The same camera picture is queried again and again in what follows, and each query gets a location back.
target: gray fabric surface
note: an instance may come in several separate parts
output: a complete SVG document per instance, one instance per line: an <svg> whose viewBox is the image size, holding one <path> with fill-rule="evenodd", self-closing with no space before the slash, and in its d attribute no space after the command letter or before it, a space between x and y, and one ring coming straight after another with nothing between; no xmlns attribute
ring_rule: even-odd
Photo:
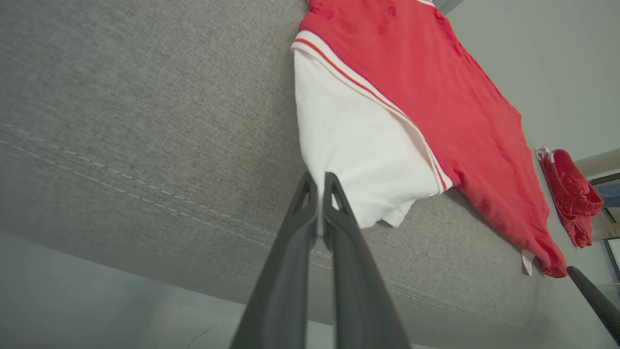
<svg viewBox="0 0 620 349"><path fill-rule="evenodd" d="M4 2L0 229L245 302L305 171L289 51L305 8ZM570 280L526 277L454 190L365 236L414 343L568 348L589 329L562 322L588 311L566 307ZM331 323L320 244L312 262L310 317Z"/></svg>

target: white fabric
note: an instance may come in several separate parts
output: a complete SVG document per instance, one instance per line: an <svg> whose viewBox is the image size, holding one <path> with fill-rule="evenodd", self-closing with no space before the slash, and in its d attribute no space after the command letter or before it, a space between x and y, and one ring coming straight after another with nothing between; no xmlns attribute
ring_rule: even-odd
<svg viewBox="0 0 620 349"><path fill-rule="evenodd" d="M301 153L320 194L324 173L335 173L365 228L379 220L398 226L415 200L443 191L429 151L409 120L293 48Z"/></svg>

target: gray cushion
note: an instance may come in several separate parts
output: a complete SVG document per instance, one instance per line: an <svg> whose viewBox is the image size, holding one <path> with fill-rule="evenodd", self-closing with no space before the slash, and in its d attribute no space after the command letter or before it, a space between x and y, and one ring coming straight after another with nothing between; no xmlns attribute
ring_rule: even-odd
<svg viewBox="0 0 620 349"><path fill-rule="evenodd" d="M5 2L0 229L246 302L305 171L289 51L305 10ZM563 322L589 311L570 280L525 276L520 251L455 190L365 236L415 343L567 348L600 330L591 314ZM331 323L320 243L312 262L310 317Z"/></svg>

